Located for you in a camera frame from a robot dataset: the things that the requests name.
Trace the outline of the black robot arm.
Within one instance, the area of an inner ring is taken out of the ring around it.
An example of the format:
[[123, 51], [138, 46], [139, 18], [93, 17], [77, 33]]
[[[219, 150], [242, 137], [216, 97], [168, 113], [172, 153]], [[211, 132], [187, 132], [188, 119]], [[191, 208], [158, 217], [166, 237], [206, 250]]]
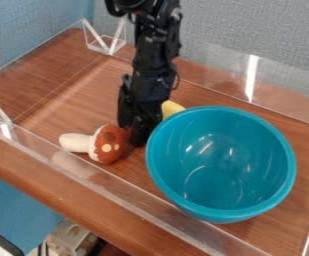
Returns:
[[162, 104], [178, 87], [172, 59], [182, 47], [179, 0], [104, 0], [113, 17], [127, 16], [134, 27], [132, 74], [122, 76], [117, 124], [130, 132], [128, 142], [143, 146], [163, 120]]

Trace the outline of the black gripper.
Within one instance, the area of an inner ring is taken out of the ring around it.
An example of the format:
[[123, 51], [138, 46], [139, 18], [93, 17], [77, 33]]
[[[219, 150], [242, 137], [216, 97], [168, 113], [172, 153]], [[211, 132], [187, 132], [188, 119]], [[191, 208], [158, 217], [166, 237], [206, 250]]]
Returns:
[[131, 126], [130, 144], [140, 147], [146, 144], [154, 128], [162, 121], [160, 106], [168, 100], [175, 89], [176, 70], [156, 70], [122, 76], [117, 96], [117, 124]]

